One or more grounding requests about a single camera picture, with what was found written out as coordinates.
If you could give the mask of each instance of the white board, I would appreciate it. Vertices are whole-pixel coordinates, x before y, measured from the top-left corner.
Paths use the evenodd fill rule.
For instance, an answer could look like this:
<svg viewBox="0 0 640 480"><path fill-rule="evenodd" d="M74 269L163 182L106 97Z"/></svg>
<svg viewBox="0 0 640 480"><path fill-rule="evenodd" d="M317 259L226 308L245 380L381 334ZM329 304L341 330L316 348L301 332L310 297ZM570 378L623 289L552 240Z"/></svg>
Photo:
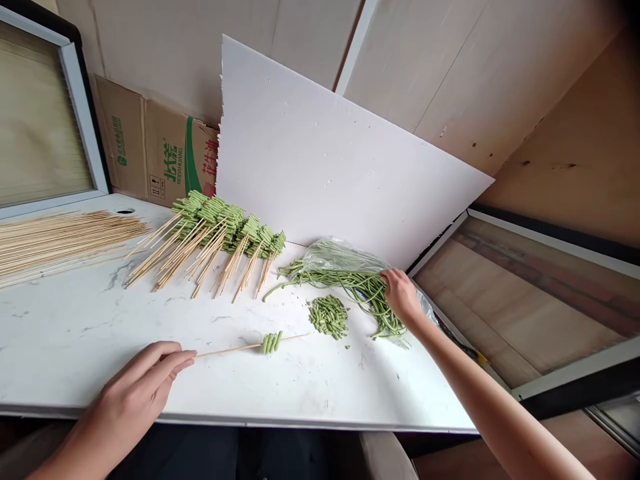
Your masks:
<svg viewBox="0 0 640 480"><path fill-rule="evenodd" d="M288 240L333 235L406 269L493 179L223 40L218 195Z"/></svg>

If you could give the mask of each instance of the cut green bean pieces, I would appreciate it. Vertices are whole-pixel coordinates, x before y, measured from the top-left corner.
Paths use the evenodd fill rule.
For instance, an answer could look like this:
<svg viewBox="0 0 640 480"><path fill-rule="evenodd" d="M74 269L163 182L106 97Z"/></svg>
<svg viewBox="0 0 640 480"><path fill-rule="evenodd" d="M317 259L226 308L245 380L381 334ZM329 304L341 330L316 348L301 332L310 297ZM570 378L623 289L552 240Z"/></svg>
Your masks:
<svg viewBox="0 0 640 480"><path fill-rule="evenodd" d="M278 338L275 340L275 345L273 347L273 351L278 351L278 347L280 346L280 340L282 340L282 330L278 332Z"/></svg>
<svg viewBox="0 0 640 480"><path fill-rule="evenodd" d="M269 354L278 350L280 340L282 339L282 330L278 333L268 333L262 340L262 353Z"/></svg>

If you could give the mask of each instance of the white marble table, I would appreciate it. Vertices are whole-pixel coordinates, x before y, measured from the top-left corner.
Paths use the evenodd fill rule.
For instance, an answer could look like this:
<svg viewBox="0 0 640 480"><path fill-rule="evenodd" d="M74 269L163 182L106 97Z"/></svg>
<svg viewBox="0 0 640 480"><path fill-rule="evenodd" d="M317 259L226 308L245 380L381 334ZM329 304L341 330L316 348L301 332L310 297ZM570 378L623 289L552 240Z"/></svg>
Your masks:
<svg viewBox="0 0 640 480"><path fill-rule="evenodd" d="M164 207L122 195L51 212L124 207L133 208L153 228L171 215ZM304 250L287 244L263 293L278 283L275 268ZM214 300L208 290L226 255L195 300L190 299L195 284L181 276L156 293L151 292L151 276L125 290L128 272L145 257L0 291L0 414L76 417L134 353L156 340L178 341L204 353L260 343L265 333L284 330L286 337L310 335L282 343L271 356L243 350L196 360L175 381L161 420L476 432L432 358L409 334L408 350L384 339L372 341L375 322L359 308L349 312L345 339L335 341L314 330L306 301L333 293L346 302L342 291L287 287L266 303L243 292L232 304L237 275Z"/></svg>

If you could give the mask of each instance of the long green bean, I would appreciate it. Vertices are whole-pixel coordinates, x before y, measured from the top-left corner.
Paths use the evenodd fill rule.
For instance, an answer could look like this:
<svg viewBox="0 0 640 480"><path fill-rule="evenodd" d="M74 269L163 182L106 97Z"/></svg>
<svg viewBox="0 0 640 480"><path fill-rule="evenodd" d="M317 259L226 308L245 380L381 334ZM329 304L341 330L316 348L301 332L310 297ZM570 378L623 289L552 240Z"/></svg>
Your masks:
<svg viewBox="0 0 640 480"><path fill-rule="evenodd" d="M268 291L263 301L266 301L268 296L278 288L288 285L308 283L316 288L342 287L362 311L376 318L378 330L372 338L399 337L406 331L404 325L389 308L385 298L387 284L378 273L332 269L302 271L302 266L302 259L297 259L288 267L278 268L278 275L288 277L289 281Z"/></svg>

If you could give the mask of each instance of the bundle of bamboo skewers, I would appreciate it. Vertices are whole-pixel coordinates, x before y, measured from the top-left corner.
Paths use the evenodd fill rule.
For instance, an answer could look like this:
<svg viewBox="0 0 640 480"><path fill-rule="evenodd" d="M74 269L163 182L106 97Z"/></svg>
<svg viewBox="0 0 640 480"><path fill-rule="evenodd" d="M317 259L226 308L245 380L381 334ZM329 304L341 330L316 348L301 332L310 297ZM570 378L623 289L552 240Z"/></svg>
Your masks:
<svg viewBox="0 0 640 480"><path fill-rule="evenodd" d="M76 263L124 247L112 245L147 232L146 224L138 218L104 210L1 224L0 288L26 283L51 271L66 271Z"/></svg>
<svg viewBox="0 0 640 480"><path fill-rule="evenodd" d="M206 197L197 191L190 191L186 198L177 200L172 211L175 215L168 222L139 242L138 247L153 249L166 238L164 243L129 274L126 287L159 267L155 274L158 280L154 291L161 289L188 258L200 249L184 274L186 279L196 278L196 288L191 296L193 299L198 295L216 257L224 250L231 256L209 291L213 291L217 285L214 298L223 292L229 278L237 272L242 255L246 253L250 257L249 264L233 301L249 286L256 262L258 258L263 258L263 271L255 293L257 298L271 263L284 248L284 232L274 234L267 225L261 227L260 220L255 215L245 218L245 211L240 207L228 205L219 197Z"/></svg>

